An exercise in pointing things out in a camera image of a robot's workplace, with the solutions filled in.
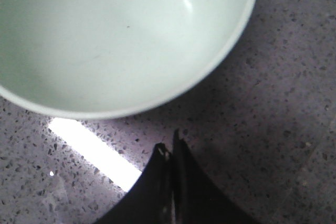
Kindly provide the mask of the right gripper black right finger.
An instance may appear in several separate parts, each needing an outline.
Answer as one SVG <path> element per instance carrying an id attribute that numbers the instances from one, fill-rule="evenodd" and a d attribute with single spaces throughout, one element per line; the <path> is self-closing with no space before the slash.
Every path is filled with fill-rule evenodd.
<path id="1" fill-rule="evenodd" d="M 173 135 L 172 165 L 176 223 L 258 223 L 203 172 L 178 130 Z"/>

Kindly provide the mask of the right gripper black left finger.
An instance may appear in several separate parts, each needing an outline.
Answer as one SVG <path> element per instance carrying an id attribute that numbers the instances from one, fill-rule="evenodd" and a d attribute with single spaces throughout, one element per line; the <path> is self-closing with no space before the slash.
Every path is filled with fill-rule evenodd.
<path id="1" fill-rule="evenodd" d="M 96 223 L 171 222 L 171 155 L 163 143 L 158 143 L 136 183 Z"/>

